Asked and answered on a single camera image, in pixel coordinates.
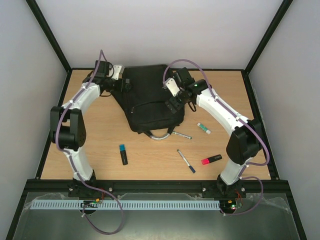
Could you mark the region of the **black student backpack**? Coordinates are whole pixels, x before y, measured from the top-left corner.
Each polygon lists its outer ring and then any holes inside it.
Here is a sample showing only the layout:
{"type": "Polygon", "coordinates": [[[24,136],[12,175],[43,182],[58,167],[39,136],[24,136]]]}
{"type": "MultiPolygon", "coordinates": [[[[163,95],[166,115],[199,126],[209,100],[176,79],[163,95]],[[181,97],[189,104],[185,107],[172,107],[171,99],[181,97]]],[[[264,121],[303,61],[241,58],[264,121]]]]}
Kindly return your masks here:
{"type": "Polygon", "coordinates": [[[111,91],[133,132],[150,136],[154,130],[167,129],[171,134],[184,121],[184,108],[172,113],[166,105],[172,94],[163,89],[163,74],[166,78],[173,76],[173,71],[166,68],[166,64],[125,68],[122,81],[125,84],[129,80],[129,87],[111,91]]]}

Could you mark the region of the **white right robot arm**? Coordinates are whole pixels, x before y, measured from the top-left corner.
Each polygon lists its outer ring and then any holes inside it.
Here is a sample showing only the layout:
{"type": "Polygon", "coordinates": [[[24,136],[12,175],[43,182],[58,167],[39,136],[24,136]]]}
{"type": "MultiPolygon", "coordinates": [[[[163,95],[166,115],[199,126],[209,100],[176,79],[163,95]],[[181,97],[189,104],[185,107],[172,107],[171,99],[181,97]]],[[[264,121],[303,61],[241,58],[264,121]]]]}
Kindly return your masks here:
{"type": "Polygon", "coordinates": [[[212,88],[202,72],[198,81],[190,75],[187,68],[174,72],[173,77],[163,74],[163,87],[172,95],[172,112],[186,103],[198,105],[207,111],[227,132],[227,164],[219,175],[218,191],[229,196],[236,189],[235,183],[241,179],[244,169],[263,148],[262,127],[257,119],[250,120],[228,105],[212,88]]]}

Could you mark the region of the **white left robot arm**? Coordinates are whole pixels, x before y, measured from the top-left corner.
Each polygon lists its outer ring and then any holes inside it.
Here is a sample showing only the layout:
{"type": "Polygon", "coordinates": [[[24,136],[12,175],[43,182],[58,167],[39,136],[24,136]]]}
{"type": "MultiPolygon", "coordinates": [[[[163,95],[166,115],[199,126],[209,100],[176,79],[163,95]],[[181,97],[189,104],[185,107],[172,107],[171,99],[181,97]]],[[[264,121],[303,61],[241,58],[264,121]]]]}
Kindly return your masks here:
{"type": "Polygon", "coordinates": [[[123,65],[112,65],[107,61],[96,61],[95,69],[82,81],[76,94],[61,106],[50,110],[50,139],[68,159],[73,179],[90,181],[94,170],[90,166],[84,144],[87,132],[84,114],[90,105],[106,92],[120,90],[126,83],[120,78],[123,65]]]}

